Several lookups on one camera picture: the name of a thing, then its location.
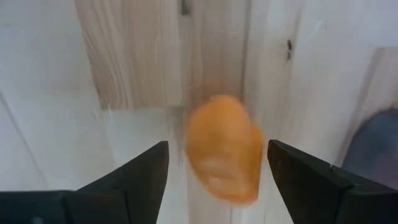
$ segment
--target orange chip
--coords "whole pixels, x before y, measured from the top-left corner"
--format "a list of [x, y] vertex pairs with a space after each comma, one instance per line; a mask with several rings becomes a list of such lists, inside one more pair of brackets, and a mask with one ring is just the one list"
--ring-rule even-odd
[[191, 116], [187, 156], [197, 177], [215, 197], [253, 203], [261, 172], [262, 131], [232, 96], [214, 96]]

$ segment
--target wooden wall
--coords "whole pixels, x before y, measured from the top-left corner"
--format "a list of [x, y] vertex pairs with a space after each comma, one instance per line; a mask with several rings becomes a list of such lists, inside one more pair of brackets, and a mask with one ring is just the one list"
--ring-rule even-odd
[[0, 3], [0, 190], [77, 189], [169, 140], [158, 223], [291, 223], [265, 158], [254, 205], [210, 197], [181, 153], [189, 109], [235, 95], [266, 141], [338, 165], [397, 106], [393, 0], [186, 3]]

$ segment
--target gray object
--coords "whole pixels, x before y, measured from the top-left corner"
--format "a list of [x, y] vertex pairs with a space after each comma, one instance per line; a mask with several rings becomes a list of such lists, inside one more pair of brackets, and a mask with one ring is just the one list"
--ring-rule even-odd
[[398, 189], [398, 110], [383, 111], [358, 129], [342, 168]]

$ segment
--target dark spot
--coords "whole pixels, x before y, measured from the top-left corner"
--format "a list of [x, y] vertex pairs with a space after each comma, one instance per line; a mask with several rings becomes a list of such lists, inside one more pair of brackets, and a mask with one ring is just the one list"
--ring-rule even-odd
[[289, 61], [292, 58], [293, 45], [291, 40], [287, 40], [287, 58], [286, 61]]
[[287, 49], [288, 50], [292, 50], [293, 49], [291, 40], [287, 40]]

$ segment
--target wooden panel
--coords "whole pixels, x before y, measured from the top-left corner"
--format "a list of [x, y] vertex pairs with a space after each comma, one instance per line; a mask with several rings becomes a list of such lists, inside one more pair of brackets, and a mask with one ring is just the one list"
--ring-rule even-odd
[[[184, 106], [196, 108], [212, 95], [243, 98], [243, 74], [250, 1], [191, 0], [189, 16], [180, 16], [183, 74], [188, 78]], [[213, 198], [187, 169], [192, 224], [241, 223], [241, 210]]]
[[[369, 82], [375, 82], [372, 88], [392, 82], [384, 85], [388, 90], [378, 90], [380, 98], [371, 97], [391, 105], [396, 93], [392, 67], [396, 59], [391, 49], [384, 52], [391, 59], [386, 62], [391, 68], [386, 68], [388, 75], [381, 78], [383, 81], [370, 80], [368, 75], [374, 58], [380, 57], [380, 53], [375, 54], [379, 39], [373, 39], [370, 31], [363, 33], [363, 18], [369, 10], [375, 9], [357, 0], [306, 0], [301, 8], [297, 1], [271, 0], [263, 18], [252, 16], [252, 25], [259, 18], [265, 25], [260, 42], [249, 36], [245, 82], [257, 89], [250, 92], [245, 88], [245, 102], [265, 130], [266, 140], [280, 139], [336, 163], [351, 122], [363, 110], [363, 97], [369, 97], [365, 94]], [[292, 42], [290, 60], [288, 39]], [[267, 161], [263, 163], [262, 178], [263, 194], [257, 204], [244, 211], [244, 223], [292, 223]]]
[[0, 91], [0, 190], [45, 190], [42, 171]]
[[176, 1], [75, 3], [102, 109], [181, 104]]
[[49, 189], [115, 166], [73, 1], [2, 1], [0, 90]]
[[192, 0], [193, 106], [215, 94], [242, 98], [249, 1]]
[[[288, 101], [287, 88], [294, 58], [303, 1], [253, 1], [245, 104], [264, 130], [264, 139], [279, 138]], [[258, 201], [244, 210], [243, 223], [289, 223], [289, 213], [269, 170], [266, 153], [262, 162]]]

